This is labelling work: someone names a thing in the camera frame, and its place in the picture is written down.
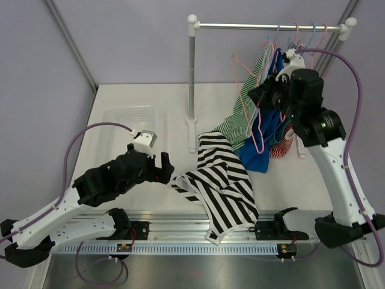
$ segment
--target gray wall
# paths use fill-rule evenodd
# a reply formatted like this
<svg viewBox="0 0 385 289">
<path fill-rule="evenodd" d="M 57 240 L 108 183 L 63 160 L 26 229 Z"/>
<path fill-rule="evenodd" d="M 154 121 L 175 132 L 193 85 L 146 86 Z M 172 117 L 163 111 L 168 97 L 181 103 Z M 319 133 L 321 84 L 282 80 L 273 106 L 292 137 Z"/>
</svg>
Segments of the gray wall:
<svg viewBox="0 0 385 289">
<path fill-rule="evenodd" d="M 93 96 L 41 0 L 3 1 L 0 39 L 0 220 L 20 219 L 58 196 Z M 0 272 L 8 289 L 30 270 L 0 260 Z"/>
<path fill-rule="evenodd" d="M 363 84 L 362 113 L 351 158 L 370 203 L 376 212 L 385 214 L 385 128 L 382 118 L 385 95 L 381 72 L 385 67 L 383 11 L 385 2 L 382 0 L 362 1 L 355 14 L 358 25 L 340 53 L 358 70 Z M 339 60 L 334 62 L 326 77 L 324 97 L 325 105 L 340 114 L 345 129 L 350 131 L 357 104 L 357 85 L 351 72 Z M 384 230 L 381 237 L 385 244 Z M 376 246 L 373 252 L 377 260 Z M 385 282 L 385 266 L 380 272 Z"/>
<path fill-rule="evenodd" d="M 55 0 L 96 82 L 187 82 L 187 16 L 202 22 L 335 24 L 348 0 Z M 197 82 L 234 82 L 230 56 L 252 67 L 269 33 L 201 30 Z M 311 34 L 302 33 L 306 43 Z M 287 47 L 294 33 L 279 33 Z M 313 40 L 315 46 L 322 33 Z M 246 73 L 238 70 L 242 79 Z"/>
</svg>

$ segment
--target metal rod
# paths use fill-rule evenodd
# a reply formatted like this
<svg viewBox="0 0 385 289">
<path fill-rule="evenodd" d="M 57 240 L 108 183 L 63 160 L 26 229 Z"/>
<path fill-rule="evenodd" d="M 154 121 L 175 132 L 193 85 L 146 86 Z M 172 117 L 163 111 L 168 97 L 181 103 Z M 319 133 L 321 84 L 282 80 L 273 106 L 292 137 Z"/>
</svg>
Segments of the metal rod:
<svg viewBox="0 0 385 289">
<path fill-rule="evenodd" d="M 57 9 L 57 7 L 54 3 L 54 0 L 43 0 L 43 2 L 46 4 L 48 11 L 51 13 L 56 24 L 58 25 L 60 32 L 62 33 L 62 35 L 63 35 L 71 53 L 72 53 L 72 55 L 74 56 L 76 62 L 79 64 L 80 69 L 82 70 L 84 77 L 87 79 L 87 82 L 90 85 L 92 91 L 94 93 L 96 93 L 97 92 L 97 84 L 95 83 L 95 80 L 92 77 L 87 66 L 85 65 L 85 62 L 82 58 L 82 55 L 80 54 L 79 49 L 76 47 L 75 42 L 73 41 L 72 36 L 69 33 L 69 30 L 66 27 L 66 24 L 64 23 L 63 17 L 60 15 L 59 10 Z"/>
<path fill-rule="evenodd" d="M 261 24 L 223 24 L 223 23 L 199 23 L 199 29 L 239 29 L 239 30 L 277 30 L 279 31 L 296 31 L 295 25 L 261 25 Z M 327 32 L 341 32 L 342 25 L 339 26 L 328 26 Z M 298 26 L 299 31 L 310 31 L 314 30 L 312 25 Z M 315 31 L 325 31 L 325 26 L 316 26 Z"/>
<path fill-rule="evenodd" d="M 195 84 L 195 36 L 188 39 L 188 118 L 194 118 L 194 84 Z"/>
<path fill-rule="evenodd" d="M 338 23 L 345 23 L 345 21 L 349 17 L 352 17 L 360 3 L 361 3 L 361 0 L 350 0 L 344 12 L 342 13 Z M 338 33 L 333 33 L 333 35 L 330 37 L 328 43 L 325 46 L 326 50 L 330 50 L 337 53 L 341 50 L 344 41 L 339 40 L 338 36 L 339 36 Z M 329 69 L 331 68 L 331 65 L 334 62 L 334 59 L 335 59 L 334 57 L 326 53 L 323 53 L 320 56 L 320 58 L 318 59 L 315 65 L 315 70 L 319 72 L 321 77 L 324 78 L 326 76 Z"/>
</svg>

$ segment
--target clothes rack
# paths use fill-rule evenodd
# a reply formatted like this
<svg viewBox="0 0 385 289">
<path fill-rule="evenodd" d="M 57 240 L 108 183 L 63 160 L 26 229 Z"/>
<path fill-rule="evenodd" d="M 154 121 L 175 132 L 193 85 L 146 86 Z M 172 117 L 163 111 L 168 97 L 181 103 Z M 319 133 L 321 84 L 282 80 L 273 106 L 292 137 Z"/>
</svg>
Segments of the clothes rack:
<svg viewBox="0 0 385 289">
<path fill-rule="evenodd" d="M 267 30 L 274 31 L 314 31 L 312 25 L 263 25 L 263 24 L 228 24 L 228 23 L 201 23 L 198 17 L 191 14 L 187 17 L 188 36 L 189 36 L 189 78 L 188 78 L 188 114 L 186 116 L 186 124 L 188 125 L 188 144 L 189 151 L 196 151 L 196 129 L 195 124 L 197 117 L 194 114 L 194 86 L 195 86 L 195 42 L 196 34 L 199 29 L 230 29 L 230 30 Z M 338 39 L 341 44 L 345 43 L 354 26 L 357 25 L 357 20 L 353 17 L 348 18 L 344 24 L 338 26 L 328 26 L 328 32 L 339 33 Z M 316 32 L 324 32 L 325 26 L 316 26 Z"/>
</svg>

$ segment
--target perforated metal strip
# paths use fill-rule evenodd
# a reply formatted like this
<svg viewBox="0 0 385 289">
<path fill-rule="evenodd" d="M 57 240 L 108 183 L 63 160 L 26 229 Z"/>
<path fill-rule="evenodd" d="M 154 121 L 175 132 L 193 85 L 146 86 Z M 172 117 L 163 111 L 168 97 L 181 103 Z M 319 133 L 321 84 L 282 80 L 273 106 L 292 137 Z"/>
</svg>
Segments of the perforated metal strip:
<svg viewBox="0 0 385 289">
<path fill-rule="evenodd" d="M 55 254 L 75 254 L 78 246 L 67 246 Z M 80 254 L 124 255 L 117 252 L 117 243 L 84 243 Z M 162 244 L 135 243 L 133 255 L 277 255 L 276 244 Z"/>
</svg>

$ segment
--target gray floor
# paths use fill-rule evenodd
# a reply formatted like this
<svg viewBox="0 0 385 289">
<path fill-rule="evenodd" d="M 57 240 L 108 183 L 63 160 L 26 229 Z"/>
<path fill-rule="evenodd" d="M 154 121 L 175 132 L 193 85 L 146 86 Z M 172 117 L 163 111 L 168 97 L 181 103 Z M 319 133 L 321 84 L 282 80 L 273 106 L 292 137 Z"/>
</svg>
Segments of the gray floor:
<svg viewBox="0 0 385 289">
<path fill-rule="evenodd" d="M 301 245 L 299 255 L 305 255 L 311 249 L 309 245 Z M 80 256 L 80 269 L 100 258 L 100 255 Z M 125 263 L 129 269 L 128 280 L 110 288 L 364 288 L 357 265 L 340 249 L 330 250 L 324 246 L 311 259 L 284 264 L 256 260 L 255 256 L 153 255 L 132 255 Z M 95 288 L 77 277 L 72 278 L 76 276 L 74 264 L 74 255 L 54 255 L 44 289 Z M 106 261 L 84 276 L 94 282 L 109 282 L 119 271 L 120 266 Z"/>
</svg>

